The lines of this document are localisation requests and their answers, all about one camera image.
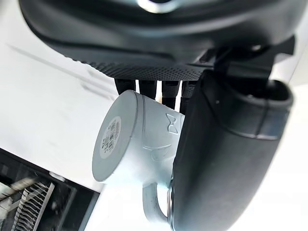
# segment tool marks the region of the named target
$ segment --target textured black surface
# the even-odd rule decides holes
[[[136,90],[136,81],[135,80],[129,80],[129,79],[115,79],[115,86],[117,89],[117,92],[122,94],[126,90]]]
[[[180,88],[179,81],[163,81],[162,93],[163,98],[175,98],[178,95]]]
[[[127,64],[106,64],[85,62],[112,78],[178,81],[198,80],[204,68],[188,65],[175,66],[139,66]]]
[[[189,103],[189,99],[188,98],[181,97],[180,113],[182,113],[183,115],[186,114],[188,103]]]
[[[175,108],[175,102],[176,102],[176,98],[162,98],[162,104],[174,109]]]
[[[140,94],[145,95],[155,100],[156,90],[157,90],[157,81],[140,80],[139,90],[140,90]]]
[[[182,83],[182,97],[190,98],[193,95],[194,87],[196,86],[197,81],[183,81]]]

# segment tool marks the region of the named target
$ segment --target embossed logo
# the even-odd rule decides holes
[[[166,116],[167,116],[167,118],[170,122],[169,125],[168,125],[168,132],[178,135],[179,132],[178,132],[177,128],[175,127],[177,119],[174,116],[172,116],[168,113],[166,113]]]

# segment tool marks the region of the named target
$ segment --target metal grille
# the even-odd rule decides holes
[[[15,202],[18,208],[11,231],[36,231],[53,189],[52,183],[39,182],[24,189],[22,198]]]
[[[0,202],[0,230],[2,227],[2,224],[4,222],[4,220],[6,219],[6,216],[11,208],[12,205],[12,199],[8,198],[4,201]]]

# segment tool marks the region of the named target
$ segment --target metal ring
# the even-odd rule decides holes
[[[170,0],[168,2],[158,3],[151,0],[136,0],[138,5],[150,13],[169,13],[178,8],[177,0]]]
[[[173,180],[170,182],[168,189],[168,198],[167,198],[168,208],[167,208],[167,217],[168,223],[170,224],[171,229],[174,231],[174,215],[173,215]]]

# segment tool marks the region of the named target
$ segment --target black plastic cover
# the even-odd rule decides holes
[[[114,78],[174,81],[197,80],[207,49],[287,40],[307,0],[187,0],[167,14],[128,0],[19,2],[32,31],[65,56]]]
[[[176,231],[226,231],[239,218],[267,172],[292,103],[281,82],[257,98],[205,71],[173,164]]]

